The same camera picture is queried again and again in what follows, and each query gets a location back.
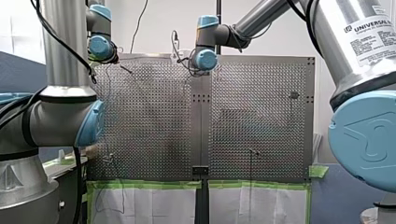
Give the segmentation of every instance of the perforated metal panel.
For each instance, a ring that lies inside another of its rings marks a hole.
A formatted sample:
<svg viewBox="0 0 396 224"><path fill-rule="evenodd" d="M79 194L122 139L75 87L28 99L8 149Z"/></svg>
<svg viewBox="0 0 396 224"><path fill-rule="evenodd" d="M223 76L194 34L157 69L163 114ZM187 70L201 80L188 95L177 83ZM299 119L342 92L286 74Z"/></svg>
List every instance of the perforated metal panel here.
<svg viewBox="0 0 396 224"><path fill-rule="evenodd" d="M191 179L190 75L166 58L134 56L120 65L96 68L105 132L89 179Z"/></svg>
<svg viewBox="0 0 396 224"><path fill-rule="evenodd" d="M193 165L210 179L308 177L314 59L220 56L197 78L168 55L128 57L96 69L106 127L89 179L191 180Z"/></svg>
<svg viewBox="0 0 396 224"><path fill-rule="evenodd" d="M211 179L303 182L308 177L314 63L221 57L212 75Z"/></svg>

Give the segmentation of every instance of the silver robot arm segment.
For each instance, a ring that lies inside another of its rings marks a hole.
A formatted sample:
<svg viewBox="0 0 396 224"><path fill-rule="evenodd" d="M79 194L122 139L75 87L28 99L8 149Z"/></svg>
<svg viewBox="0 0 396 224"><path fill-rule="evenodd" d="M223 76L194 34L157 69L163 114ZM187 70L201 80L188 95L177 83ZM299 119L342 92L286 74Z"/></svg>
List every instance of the silver robot arm segment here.
<svg viewBox="0 0 396 224"><path fill-rule="evenodd" d="M111 15L105 8L91 6L87 12L80 0L44 0L43 5L56 35L84 60L88 60L87 30L110 41ZM96 44L96 56L110 51L103 47L106 41ZM92 145L103 127L104 105L90 87L87 67L46 31L44 43L48 86L35 95L35 104L0 128L0 217L5 222L57 223L58 183L48 181L38 148ZM29 105L27 100L13 95L0 100L0 124Z"/></svg>

